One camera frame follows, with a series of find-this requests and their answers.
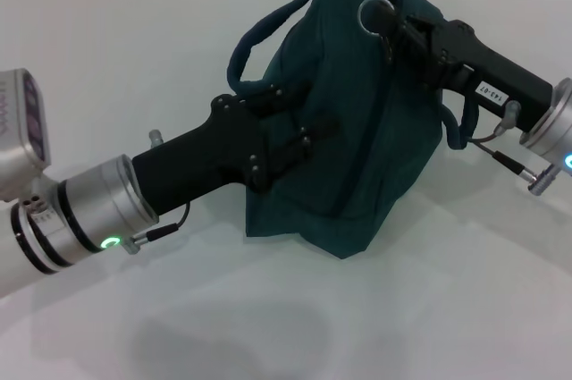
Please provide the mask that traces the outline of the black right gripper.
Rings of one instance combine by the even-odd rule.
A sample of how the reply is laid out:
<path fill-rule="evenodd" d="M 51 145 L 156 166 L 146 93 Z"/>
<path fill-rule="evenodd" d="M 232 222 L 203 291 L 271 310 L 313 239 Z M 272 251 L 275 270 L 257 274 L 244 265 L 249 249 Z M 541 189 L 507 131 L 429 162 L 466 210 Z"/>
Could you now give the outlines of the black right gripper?
<path fill-rule="evenodd" d="M 532 130 L 550 108 L 553 86 L 487 47 L 463 21 L 406 15 L 389 0 L 366 0 L 366 33 L 425 85 L 455 91 L 497 116 L 518 101 L 521 131 Z"/>

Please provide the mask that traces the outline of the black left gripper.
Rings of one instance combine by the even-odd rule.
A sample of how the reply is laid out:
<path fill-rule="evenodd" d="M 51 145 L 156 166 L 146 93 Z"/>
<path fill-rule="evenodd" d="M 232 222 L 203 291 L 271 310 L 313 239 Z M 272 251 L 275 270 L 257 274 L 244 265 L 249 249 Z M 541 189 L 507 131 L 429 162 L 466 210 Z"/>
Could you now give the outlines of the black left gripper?
<path fill-rule="evenodd" d="M 275 182 L 314 154 L 315 145 L 339 131 L 333 115 L 319 115 L 281 145 L 270 148 L 259 119 L 299 109 L 310 82 L 271 87 L 242 99 L 222 95 L 211 103 L 207 120 L 192 131 L 132 159 L 143 199 L 163 215 L 231 183 L 254 191 Z"/>

